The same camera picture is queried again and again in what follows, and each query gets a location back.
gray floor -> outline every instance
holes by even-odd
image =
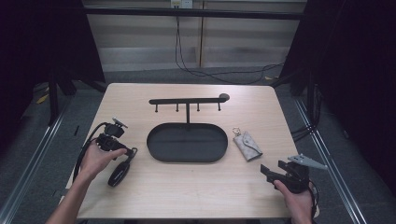
[[[280,69],[281,67],[278,67],[263,73],[263,78],[253,85],[268,84],[272,81],[271,78],[279,74]],[[205,69],[208,73],[236,70],[247,69]],[[242,84],[257,80],[260,76],[261,74],[230,74],[218,75],[215,79],[193,76],[178,69],[106,73],[107,84],[111,82],[197,84],[231,84],[230,82],[236,82]],[[219,81],[219,78],[226,79],[227,82]],[[59,202],[59,198],[53,197],[52,194],[55,190],[64,188],[78,156],[79,148],[88,134],[95,112],[103,97],[102,93],[92,90],[84,84],[76,83],[76,85],[78,92],[74,97],[67,99],[60,94],[61,105],[64,105],[68,100],[71,103],[65,110],[63,122],[52,140],[44,160],[38,167],[12,223],[43,223]],[[13,144],[9,146],[8,154],[0,160],[1,206],[4,205],[9,194],[15,188],[19,176],[23,173],[42,135],[47,130],[50,107],[48,101],[41,105],[35,104],[35,100],[40,94],[41,92],[35,94],[35,99],[22,118],[20,132],[15,136]],[[289,86],[279,86],[276,88],[276,94],[290,130],[301,128],[304,123],[297,110],[295,99],[290,96]],[[352,195],[356,198],[367,223],[392,223],[396,218],[395,198],[361,157],[359,149],[354,143],[344,137],[343,129],[337,118],[325,106],[321,111],[318,129]],[[318,150],[309,135],[297,142],[296,147],[306,156],[321,161]],[[311,169],[311,178],[321,189],[320,215],[316,221],[318,223],[353,223],[330,175],[325,171]],[[284,219],[261,220],[261,223],[280,224],[283,222]],[[123,223],[123,221],[90,220],[90,223]]]

black stand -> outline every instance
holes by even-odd
[[[78,77],[80,81],[89,85],[95,90],[98,90],[99,92],[106,91],[106,87],[101,86],[96,82],[85,78],[84,76],[74,74],[74,77]],[[52,70],[49,72],[49,126],[52,125],[59,116],[58,86],[64,95],[75,95],[77,91],[76,86],[73,84],[72,78],[66,73],[66,71],[63,71],[59,68],[52,68]]]
[[[228,146],[227,134],[218,126],[208,123],[190,123],[190,104],[218,104],[230,96],[219,98],[158,99],[150,100],[158,112],[158,105],[186,105],[186,123],[163,123],[148,134],[148,151],[153,158],[165,162],[214,162],[221,159]]]

gray pouch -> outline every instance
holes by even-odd
[[[233,141],[239,147],[242,154],[244,154],[244,157],[247,161],[251,161],[262,155],[262,151],[260,150],[259,146],[257,146],[256,142],[248,132],[241,134],[239,129],[234,129],[233,132],[236,135]]]

black curtain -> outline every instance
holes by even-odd
[[[314,2],[309,12],[325,12],[326,1]],[[396,195],[396,3],[386,0],[346,0],[334,29],[301,22],[285,73],[304,66],[313,69],[324,101],[337,115],[364,158]],[[328,46],[317,37],[327,33]],[[323,57],[315,48],[326,47]],[[307,85],[307,75],[296,77],[296,92]]]
[[[55,7],[83,7],[80,0],[7,0],[0,9],[1,143],[15,131],[33,87],[60,80],[105,81],[84,14]]]

hand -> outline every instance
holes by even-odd
[[[96,144],[96,140],[93,140],[82,159],[81,170],[78,175],[85,174],[90,180],[94,180],[96,176],[107,167],[111,160],[126,152],[126,148],[114,151],[103,151]]]
[[[293,224],[309,224],[312,223],[312,197],[308,190],[293,194],[279,180],[274,181],[274,185],[285,197],[285,204],[291,215],[291,223]]]

